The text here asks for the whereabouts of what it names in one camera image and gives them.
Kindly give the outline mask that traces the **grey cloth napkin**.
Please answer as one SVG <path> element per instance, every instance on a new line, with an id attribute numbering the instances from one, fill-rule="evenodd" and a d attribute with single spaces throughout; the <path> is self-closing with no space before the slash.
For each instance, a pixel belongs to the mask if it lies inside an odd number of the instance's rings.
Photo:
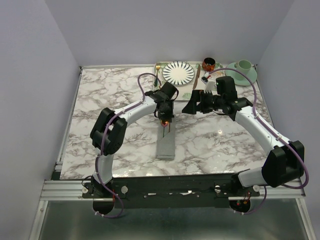
<path id="1" fill-rule="evenodd" d="M 163 137 L 163 130 L 161 124 L 157 128 L 157 141 L 155 156 L 159 160 L 171 161 L 175 158 L 176 150 L 176 119 L 172 118 L 170 132 L 168 133 L 168 126 L 165 128 L 165 136 Z"/>

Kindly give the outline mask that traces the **iridescent gold spoon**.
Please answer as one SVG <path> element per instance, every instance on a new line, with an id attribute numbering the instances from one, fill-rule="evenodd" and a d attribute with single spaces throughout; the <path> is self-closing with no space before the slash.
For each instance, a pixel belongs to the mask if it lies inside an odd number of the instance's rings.
<path id="1" fill-rule="evenodd" d="M 162 120 L 162 121 L 161 121 L 161 126 L 163 127 L 163 134 L 162 134 L 163 137 L 164 137 L 165 134 L 166 134 L 166 127 L 167 127 L 169 124 L 170 124 L 170 122 L 167 121 L 167 120 Z"/>

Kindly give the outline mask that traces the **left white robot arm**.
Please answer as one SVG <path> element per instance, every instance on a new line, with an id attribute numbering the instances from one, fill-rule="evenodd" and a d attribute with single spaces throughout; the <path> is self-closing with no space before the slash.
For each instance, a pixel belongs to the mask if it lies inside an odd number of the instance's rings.
<path id="1" fill-rule="evenodd" d="M 127 127 L 137 120 L 154 114 L 160 121 L 160 132 L 165 136 L 172 130 L 174 101 L 179 90 L 166 82 L 160 89 L 142 93 L 142 98 L 126 107 L 111 110 L 104 108 L 90 133 L 92 145 L 100 151 L 95 159 L 93 191 L 101 198 L 117 194 L 111 190 L 114 154 L 121 148 Z"/>

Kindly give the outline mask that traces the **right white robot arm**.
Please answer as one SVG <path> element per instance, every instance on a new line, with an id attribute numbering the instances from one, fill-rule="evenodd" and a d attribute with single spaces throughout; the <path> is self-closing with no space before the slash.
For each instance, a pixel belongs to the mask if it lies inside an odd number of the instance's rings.
<path id="1" fill-rule="evenodd" d="M 193 90 L 182 113 L 208 114 L 221 110 L 234 122 L 245 128 L 259 143 L 267 158 L 262 167 L 244 170 L 231 177 L 230 191 L 241 196 L 248 187 L 286 186 L 292 180 L 306 175 L 305 148 L 300 141 L 291 141 L 278 133 L 258 116 L 254 105 L 245 97 L 238 97 L 234 79 L 223 76 L 216 79 L 217 94 L 207 90 Z"/>

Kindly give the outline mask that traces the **floral serving tray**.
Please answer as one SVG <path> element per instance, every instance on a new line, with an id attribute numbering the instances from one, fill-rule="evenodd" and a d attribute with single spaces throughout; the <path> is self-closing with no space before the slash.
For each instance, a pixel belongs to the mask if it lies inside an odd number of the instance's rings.
<path id="1" fill-rule="evenodd" d="M 166 82 L 164 80 L 164 78 L 163 78 L 162 70 L 163 70 L 164 66 L 166 64 L 170 63 L 170 62 L 172 62 L 172 61 L 160 61 L 160 62 L 156 63 L 156 64 L 160 65 L 160 70 L 158 71 L 158 79 L 161 82 L 161 84 L 158 83 L 158 86 L 154 87 L 154 83 L 153 83 L 152 84 L 152 89 L 153 90 L 159 89 L 160 85 L 164 85 L 164 83 Z M 206 71 L 203 70 L 202 63 L 199 62 L 199 61 L 184 61 L 184 62 L 189 63 L 193 67 L 194 72 L 195 72 L 195 76 L 196 76 L 196 73 L 197 73 L 198 64 L 201 65 L 201 71 L 200 71 L 200 75 L 199 75 L 199 78 L 198 78 L 197 87 L 195 88 L 195 90 L 204 90 L 205 87 L 206 87 L 206 84 L 202 82 L 201 78 L 203 77 L 203 75 L 205 75 Z M 156 69 L 155 69 L 156 68 L 156 64 L 154 65 L 154 68 L 153 68 L 153 73 L 154 74 L 156 74 Z M 191 83 L 189 83 L 189 84 L 182 85 L 182 86 L 173 85 L 179 91 L 178 97 L 176 99 L 177 101 L 184 102 L 184 101 L 188 101 L 190 99 L 191 93 L 192 93 L 192 90 L 193 90 L 194 81 L 195 81 L 195 76 L 194 76 L 193 80 L 191 81 Z"/>

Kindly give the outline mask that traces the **striped white plate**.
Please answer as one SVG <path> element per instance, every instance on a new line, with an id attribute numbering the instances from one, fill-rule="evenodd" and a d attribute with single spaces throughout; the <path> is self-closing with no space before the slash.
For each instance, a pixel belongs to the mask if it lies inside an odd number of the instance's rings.
<path id="1" fill-rule="evenodd" d="M 192 82 L 195 77 L 195 70 L 187 62 L 172 61 L 163 67 L 162 77 L 172 85 L 184 86 Z"/>

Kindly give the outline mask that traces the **copper knife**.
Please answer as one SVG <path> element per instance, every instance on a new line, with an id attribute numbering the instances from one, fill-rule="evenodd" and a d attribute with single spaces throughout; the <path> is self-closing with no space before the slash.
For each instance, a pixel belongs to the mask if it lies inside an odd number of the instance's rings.
<path id="1" fill-rule="evenodd" d="M 195 75 L 195 78 L 194 78 L 194 83 L 193 83 L 193 87 L 192 89 L 195 90 L 197 85 L 198 85 L 198 79 L 200 77 L 200 73 L 201 73 L 201 65 L 198 64 L 197 65 L 197 71 L 196 71 L 196 75 Z"/>

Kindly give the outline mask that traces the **orange black mug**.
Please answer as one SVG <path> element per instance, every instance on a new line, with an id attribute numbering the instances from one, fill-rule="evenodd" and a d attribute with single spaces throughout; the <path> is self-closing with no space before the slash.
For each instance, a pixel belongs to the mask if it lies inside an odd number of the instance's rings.
<path id="1" fill-rule="evenodd" d="M 206 57 L 202 62 L 202 69 L 206 72 L 211 72 L 215 69 L 216 61 L 211 57 Z"/>

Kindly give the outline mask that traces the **green cup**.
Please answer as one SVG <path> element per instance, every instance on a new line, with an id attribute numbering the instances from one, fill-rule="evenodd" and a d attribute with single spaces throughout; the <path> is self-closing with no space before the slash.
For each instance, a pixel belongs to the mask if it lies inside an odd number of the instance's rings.
<path id="1" fill-rule="evenodd" d="M 251 69 L 252 64 L 250 61 L 243 59 L 243 60 L 236 62 L 234 64 L 234 67 L 235 67 L 235 70 L 237 70 L 239 72 L 239 73 L 237 73 L 237 72 L 235 73 L 235 78 L 237 80 L 243 80 L 244 77 L 241 74 L 246 75 L 249 72 L 249 70 Z"/>

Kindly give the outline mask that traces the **green saucer plate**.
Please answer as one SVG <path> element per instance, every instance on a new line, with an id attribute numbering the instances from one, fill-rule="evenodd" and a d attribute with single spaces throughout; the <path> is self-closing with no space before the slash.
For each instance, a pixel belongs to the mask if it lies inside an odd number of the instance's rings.
<path id="1" fill-rule="evenodd" d="M 235 77 L 235 73 L 240 73 L 239 71 L 235 70 L 234 64 L 236 62 L 232 62 L 227 66 L 227 69 L 224 71 L 226 76 L 232 77 L 234 79 L 234 83 L 238 86 L 249 86 L 250 82 L 247 80 L 247 78 L 252 82 L 255 83 L 257 80 L 257 72 L 254 69 L 254 67 L 251 65 L 251 69 L 249 70 L 249 72 L 246 75 L 243 75 L 241 73 L 241 75 L 244 77 L 243 80 L 238 80 Z"/>

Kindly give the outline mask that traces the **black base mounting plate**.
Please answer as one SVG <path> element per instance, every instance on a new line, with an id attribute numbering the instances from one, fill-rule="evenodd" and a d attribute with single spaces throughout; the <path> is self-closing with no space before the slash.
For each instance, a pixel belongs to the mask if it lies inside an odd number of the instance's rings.
<path id="1" fill-rule="evenodd" d="M 110 193 L 96 180 L 84 183 L 82 197 L 109 207 L 138 208 L 228 208 L 236 201 L 260 196 L 258 190 L 234 183 L 231 173 L 115 177 Z"/>

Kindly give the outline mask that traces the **gold green-handled fork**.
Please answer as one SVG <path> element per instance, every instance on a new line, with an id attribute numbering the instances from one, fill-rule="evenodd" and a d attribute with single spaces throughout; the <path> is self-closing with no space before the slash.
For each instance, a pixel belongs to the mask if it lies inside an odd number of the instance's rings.
<path id="1" fill-rule="evenodd" d="M 159 70 L 160 70 L 161 66 L 157 63 L 155 66 L 155 79 L 153 82 L 153 86 L 157 87 L 158 86 L 158 74 L 159 74 Z"/>

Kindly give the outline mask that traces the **aluminium frame rail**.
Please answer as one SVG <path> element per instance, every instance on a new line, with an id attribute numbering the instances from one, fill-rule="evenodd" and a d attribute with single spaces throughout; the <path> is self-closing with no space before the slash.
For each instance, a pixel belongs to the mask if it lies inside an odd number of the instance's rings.
<path id="1" fill-rule="evenodd" d="M 89 201 L 82 197 L 83 186 L 80 180 L 46 180 L 43 183 L 41 201 Z M 267 199 L 301 199 L 306 196 L 303 189 L 290 189 L 279 186 L 267 188 Z"/>

